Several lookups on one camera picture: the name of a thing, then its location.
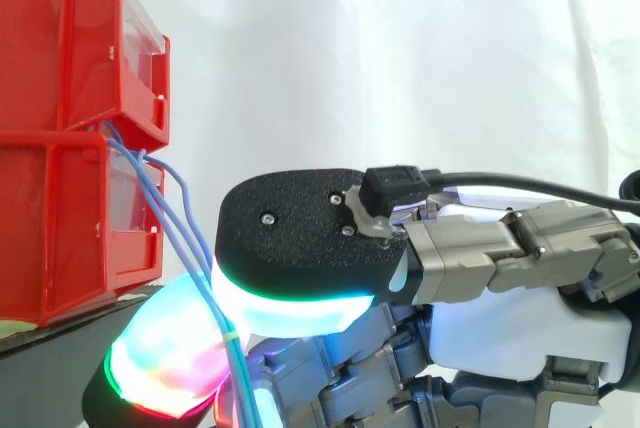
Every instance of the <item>screw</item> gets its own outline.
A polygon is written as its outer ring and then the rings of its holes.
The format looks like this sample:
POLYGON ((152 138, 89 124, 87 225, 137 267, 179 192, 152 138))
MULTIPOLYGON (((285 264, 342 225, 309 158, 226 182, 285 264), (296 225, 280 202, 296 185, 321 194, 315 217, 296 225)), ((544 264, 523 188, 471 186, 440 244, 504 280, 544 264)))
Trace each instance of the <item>screw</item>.
POLYGON ((271 213, 265 213, 262 215, 262 224, 263 225, 273 225, 276 222, 276 217, 271 213))

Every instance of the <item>green light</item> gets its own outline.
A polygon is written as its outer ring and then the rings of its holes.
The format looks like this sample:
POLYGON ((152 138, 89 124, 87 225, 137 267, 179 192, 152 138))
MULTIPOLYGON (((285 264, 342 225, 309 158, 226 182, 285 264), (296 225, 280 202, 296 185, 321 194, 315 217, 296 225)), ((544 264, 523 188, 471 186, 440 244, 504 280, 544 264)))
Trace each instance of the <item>green light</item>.
POLYGON ((235 285, 216 263, 211 270, 211 284, 220 309, 237 327, 273 338, 342 332, 367 311, 373 301, 369 295, 319 301, 264 298, 235 285))

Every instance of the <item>led light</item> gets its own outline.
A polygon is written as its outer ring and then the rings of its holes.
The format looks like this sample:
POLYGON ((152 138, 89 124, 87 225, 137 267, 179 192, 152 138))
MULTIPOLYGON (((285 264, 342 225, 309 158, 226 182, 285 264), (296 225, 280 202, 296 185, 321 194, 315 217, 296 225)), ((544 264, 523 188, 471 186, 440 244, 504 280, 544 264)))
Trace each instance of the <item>led light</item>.
POLYGON ((210 398, 228 373, 222 335, 189 275, 142 305, 107 363, 123 399, 174 418, 210 398))
POLYGON ((284 301, 243 290, 214 262, 213 296, 224 314, 250 333, 274 338, 328 335, 346 330, 371 306, 373 296, 319 301, 284 301))

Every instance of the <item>red storage drawer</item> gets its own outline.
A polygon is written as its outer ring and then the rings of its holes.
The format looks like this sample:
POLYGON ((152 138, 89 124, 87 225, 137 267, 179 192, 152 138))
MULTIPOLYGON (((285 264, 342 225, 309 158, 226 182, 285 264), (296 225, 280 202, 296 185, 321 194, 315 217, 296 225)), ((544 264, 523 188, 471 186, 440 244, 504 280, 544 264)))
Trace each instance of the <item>red storage drawer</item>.
POLYGON ((161 225, 99 133, 0 131, 0 213, 0 320, 45 326, 162 273, 161 225))
POLYGON ((111 120, 130 149, 169 141, 169 41, 138 0, 0 0, 0 130, 111 120))

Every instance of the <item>black cylinder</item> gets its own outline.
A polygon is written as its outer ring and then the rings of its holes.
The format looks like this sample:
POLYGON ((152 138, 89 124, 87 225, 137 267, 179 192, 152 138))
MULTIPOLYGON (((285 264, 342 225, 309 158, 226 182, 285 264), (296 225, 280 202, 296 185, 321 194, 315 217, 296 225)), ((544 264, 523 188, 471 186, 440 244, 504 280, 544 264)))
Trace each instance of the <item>black cylinder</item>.
POLYGON ((107 379, 103 360, 82 395, 82 414, 90 428, 197 428, 212 402, 207 400, 179 419, 154 415, 120 398, 107 379))

